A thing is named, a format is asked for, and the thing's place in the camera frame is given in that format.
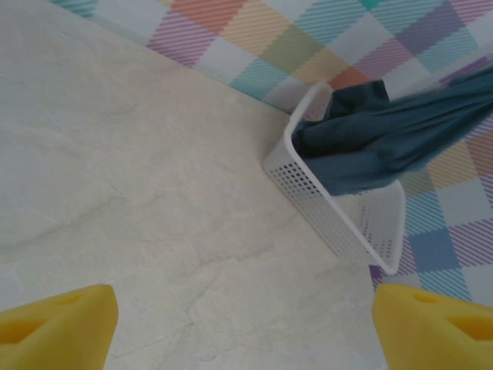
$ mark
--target wall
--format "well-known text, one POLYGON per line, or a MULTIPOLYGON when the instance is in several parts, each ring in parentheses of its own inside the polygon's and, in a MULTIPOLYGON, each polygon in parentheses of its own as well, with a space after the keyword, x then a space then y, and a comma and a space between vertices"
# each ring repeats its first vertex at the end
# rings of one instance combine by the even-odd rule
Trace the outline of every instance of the wall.
POLYGON ((493 34, 493 0, 53 2, 283 110, 318 80, 397 95, 493 34))
MULTIPOLYGON (((493 0, 53 0, 284 110, 308 86, 383 78, 392 96, 493 51, 493 0)), ((493 305, 493 118, 402 182, 402 282, 493 305)))

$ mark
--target yellow foam pad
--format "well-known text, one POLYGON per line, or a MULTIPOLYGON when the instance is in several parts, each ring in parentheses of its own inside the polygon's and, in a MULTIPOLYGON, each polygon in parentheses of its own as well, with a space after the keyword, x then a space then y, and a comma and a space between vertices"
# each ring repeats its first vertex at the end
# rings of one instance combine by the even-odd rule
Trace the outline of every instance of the yellow foam pad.
POLYGON ((0 313, 0 370, 101 370, 118 321, 109 285, 0 313))
POLYGON ((493 308, 381 284, 373 318, 390 370, 493 370, 493 308))

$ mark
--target perforated basket wall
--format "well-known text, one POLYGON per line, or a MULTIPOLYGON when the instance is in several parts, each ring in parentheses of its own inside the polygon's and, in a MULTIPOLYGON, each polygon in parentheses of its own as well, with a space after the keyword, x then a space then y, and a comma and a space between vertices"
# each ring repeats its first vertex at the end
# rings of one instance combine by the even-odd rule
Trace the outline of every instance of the perforated basket wall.
POLYGON ((319 119, 330 98, 327 84, 315 85, 291 115, 284 137, 263 168, 339 257, 397 271, 402 252, 405 197, 397 181, 358 195, 332 197, 294 151, 291 135, 301 117, 319 119))

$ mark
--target blue cloth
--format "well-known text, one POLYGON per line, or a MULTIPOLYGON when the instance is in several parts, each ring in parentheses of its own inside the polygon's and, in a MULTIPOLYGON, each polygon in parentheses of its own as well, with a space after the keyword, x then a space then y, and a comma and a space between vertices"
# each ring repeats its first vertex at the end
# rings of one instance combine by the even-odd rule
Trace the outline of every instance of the blue cloth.
POLYGON ((493 110, 493 68, 443 89, 390 101, 382 81, 334 92, 320 122, 293 134, 296 151, 334 196, 391 184, 459 141, 493 110))

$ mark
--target white floor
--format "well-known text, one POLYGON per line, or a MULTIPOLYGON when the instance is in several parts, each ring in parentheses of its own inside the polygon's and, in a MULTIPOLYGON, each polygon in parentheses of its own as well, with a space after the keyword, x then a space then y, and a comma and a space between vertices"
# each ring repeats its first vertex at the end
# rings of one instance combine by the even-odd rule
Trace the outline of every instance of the white floor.
POLYGON ((383 367, 367 268, 261 170, 285 114, 47 2, 0 59, 0 309, 111 284, 108 370, 383 367))

